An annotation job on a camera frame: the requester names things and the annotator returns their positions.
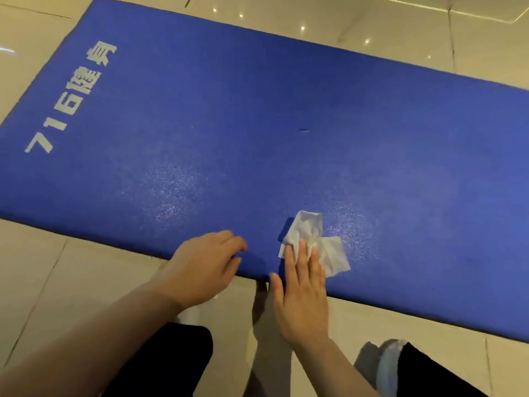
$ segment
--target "white cloth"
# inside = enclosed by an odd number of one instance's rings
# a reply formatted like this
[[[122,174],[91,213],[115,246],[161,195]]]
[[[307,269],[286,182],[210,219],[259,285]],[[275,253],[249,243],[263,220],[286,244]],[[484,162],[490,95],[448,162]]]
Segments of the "white cloth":
[[[322,237],[322,233],[323,216],[321,213],[300,210],[281,243],[279,257],[284,258],[285,247],[292,245],[294,247],[294,257],[297,261],[299,242],[303,240],[307,243],[309,256],[313,247],[316,247],[320,252],[320,263],[325,268],[326,277],[351,270],[340,237]]]

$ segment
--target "forearm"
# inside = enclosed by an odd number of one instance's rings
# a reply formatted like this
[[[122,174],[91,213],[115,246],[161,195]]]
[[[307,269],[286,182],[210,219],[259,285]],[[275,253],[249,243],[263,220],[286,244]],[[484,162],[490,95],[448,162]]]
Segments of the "forearm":
[[[347,360],[336,343],[318,340],[294,348],[319,397],[376,397],[378,394]]]
[[[5,371],[0,376],[0,395],[97,396],[125,362],[180,311],[150,285],[139,287]]]

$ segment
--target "person's left arm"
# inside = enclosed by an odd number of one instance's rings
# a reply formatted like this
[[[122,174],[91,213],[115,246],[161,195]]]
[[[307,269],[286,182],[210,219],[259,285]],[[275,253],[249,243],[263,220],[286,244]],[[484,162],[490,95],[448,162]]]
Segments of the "person's left arm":
[[[246,249],[230,231],[184,242],[153,280],[4,371],[0,395],[96,397],[165,323],[225,289]]]

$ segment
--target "person's right arm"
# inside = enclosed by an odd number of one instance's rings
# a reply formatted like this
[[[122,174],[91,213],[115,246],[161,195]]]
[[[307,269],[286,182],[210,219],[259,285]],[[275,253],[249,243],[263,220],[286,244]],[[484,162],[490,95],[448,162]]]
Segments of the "person's right arm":
[[[281,335],[290,344],[319,397],[376,397],[378,394],[328,336],[325,273],[317,250],[310,259],[301,241],[299,256],[288,246],[286,288],[272,273],[274,312]]]

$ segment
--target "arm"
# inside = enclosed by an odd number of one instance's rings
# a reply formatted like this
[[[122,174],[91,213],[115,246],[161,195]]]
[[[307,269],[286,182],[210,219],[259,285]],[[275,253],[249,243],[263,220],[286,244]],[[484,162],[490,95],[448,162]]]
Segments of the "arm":
[[[246,248],[230,231],[184,242],[153,280],[2,373],[0,395],[96,397],[160,327],[226,288]]]
[[[286,289],[272,273],[274,312],[282,336],[298,357],[319,397],[376,397],[378,394],[328,336],[325,273],[316,249],[310,259],[304,241],[285,255]]]

